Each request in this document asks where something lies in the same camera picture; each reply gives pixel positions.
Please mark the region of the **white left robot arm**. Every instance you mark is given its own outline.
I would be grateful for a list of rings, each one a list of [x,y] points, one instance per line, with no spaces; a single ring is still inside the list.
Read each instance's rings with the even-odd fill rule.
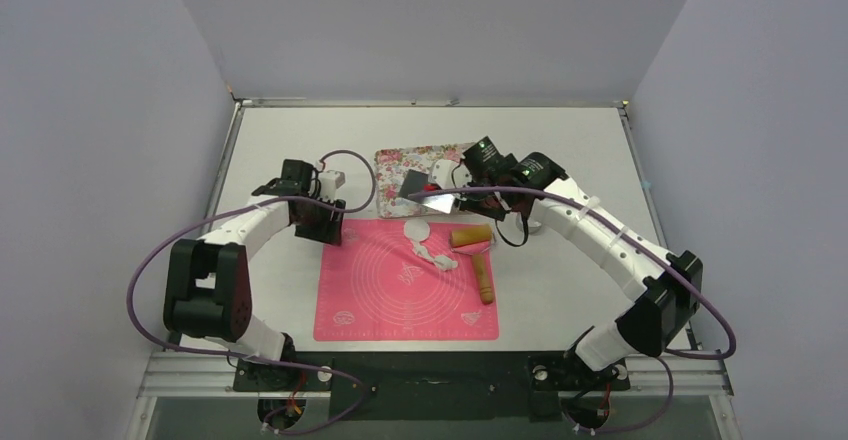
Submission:
[[[170,250],[163,320],[171,332],[213,341],[250,359],[263,358],[259,376],[272,389],[298,376],[292,338],[253,312],[251,258],[277,233],[338,246],[345,201],[343,173],[286,160],[278,177],[257,187],[248,208],[200,238]]]

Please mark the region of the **pink silicone baking mat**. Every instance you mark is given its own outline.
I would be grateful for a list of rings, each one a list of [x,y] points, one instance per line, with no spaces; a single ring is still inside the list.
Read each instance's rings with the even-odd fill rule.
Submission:
[[[447,272],[416,256],[404,221],[352,219],[342,244],[323,250],[314,317],[318,342],[493,341],[498,308],[483,305],[470,258],[454,253],[459,223],[430,222],[422,244],[459,267]]]

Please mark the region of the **white dough lump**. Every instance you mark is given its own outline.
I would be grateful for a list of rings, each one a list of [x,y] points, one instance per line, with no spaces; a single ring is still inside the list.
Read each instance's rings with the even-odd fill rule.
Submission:
[[[407,220],[403,226],[403,233],[407,239],[413,242],[425,242],[430,236],[430,226],[422,219],[414,218]]]

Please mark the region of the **wooden rolling pin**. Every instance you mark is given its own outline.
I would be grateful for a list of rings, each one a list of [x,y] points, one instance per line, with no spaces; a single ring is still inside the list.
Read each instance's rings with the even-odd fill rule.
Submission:
[[[493,243],[494,234],[488,224],[460,227],[452,230],[449,235],[451,251],[470,258],[479,298],[483,305],[491,305],[495,302],[487,257],[487,252]]]

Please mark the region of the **white dough scrap strip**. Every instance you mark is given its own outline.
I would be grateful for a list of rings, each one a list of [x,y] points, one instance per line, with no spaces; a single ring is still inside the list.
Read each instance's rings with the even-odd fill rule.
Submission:
[[[419,258],[434,265],[438,270],[447,272],[459,267],[459,262],[447,255],[432,255],[429,250],[418,241],[411,241],[413,253]]]

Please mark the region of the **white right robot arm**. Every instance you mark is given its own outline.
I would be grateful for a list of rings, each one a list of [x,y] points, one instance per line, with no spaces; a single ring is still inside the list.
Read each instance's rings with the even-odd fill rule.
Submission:
[[[564,373],[572,384],[592,385],[604,369],[631,354],[660,356],[699,309],[700,259],[633,233],[548,156],[532,152],[517,160],[483,138],[461,154],[460,165],[473,190],[462,195],[462,209],[497,220],[516,213],[524,224],[553,230],[631,300],[616,319],[590,328],[566,351]]]

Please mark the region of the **round metal dough cutter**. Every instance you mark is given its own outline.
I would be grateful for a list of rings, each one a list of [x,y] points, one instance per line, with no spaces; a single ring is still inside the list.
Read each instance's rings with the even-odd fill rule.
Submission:
[[[529,219],[527,221],[527,232],[529,235],[539,234],[543,230],[544,226],[535,220]]]

